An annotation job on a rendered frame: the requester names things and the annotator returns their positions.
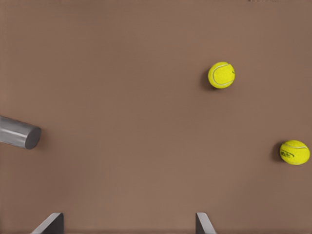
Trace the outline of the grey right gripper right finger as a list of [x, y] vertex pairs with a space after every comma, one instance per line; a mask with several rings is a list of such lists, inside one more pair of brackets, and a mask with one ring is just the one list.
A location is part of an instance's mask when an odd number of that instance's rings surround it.
[[216, 234], [208, 215], [204, 212], [195, 214], [195, 234]]

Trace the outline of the yellow tennis ball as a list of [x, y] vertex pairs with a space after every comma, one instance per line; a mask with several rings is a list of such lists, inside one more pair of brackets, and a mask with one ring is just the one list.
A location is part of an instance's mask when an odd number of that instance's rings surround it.
[[310, 159], [310, 150], [301, 141], [289, 140], [281, 144], [281, 158], [290, 165], [302, 165]]
[[209, 83], [217, 89], [229, 87], [235, 79], [235, 71], [231, 64], [227, 62], [218, 62], [208, 71]]

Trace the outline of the grey tennis ball tube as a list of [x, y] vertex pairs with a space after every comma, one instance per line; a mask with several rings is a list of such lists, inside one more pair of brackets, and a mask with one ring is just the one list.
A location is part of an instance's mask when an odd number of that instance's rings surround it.
[[37, 145], [40, 136], [40, 127], [0, 116], [0, 142], [30, 150]]

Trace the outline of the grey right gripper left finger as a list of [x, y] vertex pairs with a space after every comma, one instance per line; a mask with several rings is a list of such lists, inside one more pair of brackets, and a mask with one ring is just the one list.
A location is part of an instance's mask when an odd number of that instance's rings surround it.
[[64, 234], [63, 213], [50, 214], [31, 234]]

